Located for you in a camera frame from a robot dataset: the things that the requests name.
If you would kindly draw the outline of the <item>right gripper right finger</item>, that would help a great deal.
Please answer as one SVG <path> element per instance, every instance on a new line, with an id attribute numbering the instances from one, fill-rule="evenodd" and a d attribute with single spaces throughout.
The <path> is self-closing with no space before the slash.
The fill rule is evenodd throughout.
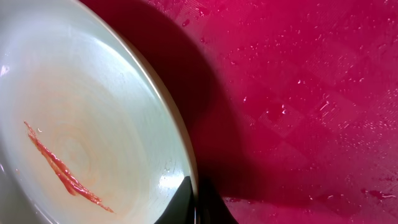
<path id="1" fill-rule="evenodd" d="M 201 224 L 238 224 L 210 179 L 199 183 L 198 211 Z"/>

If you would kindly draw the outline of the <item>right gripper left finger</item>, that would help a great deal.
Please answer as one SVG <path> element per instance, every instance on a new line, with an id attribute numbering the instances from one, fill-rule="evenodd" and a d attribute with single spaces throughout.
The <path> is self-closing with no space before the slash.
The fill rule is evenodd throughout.
<path id="1" fill-rule="evenodd" d="M 186 176 L 163 214 L 154 224 L 194 224 L 195 223 L 195 199 L 192 182 Z"/>

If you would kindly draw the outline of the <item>white plate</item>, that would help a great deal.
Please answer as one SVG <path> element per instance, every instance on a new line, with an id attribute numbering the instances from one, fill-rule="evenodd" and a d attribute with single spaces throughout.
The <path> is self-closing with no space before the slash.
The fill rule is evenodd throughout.
<path id="1" fill-rule="evenodd" d="M 166 87 L 79 1 L 1 2 L 1 222 L 155 223 L 192 145 Z"/>

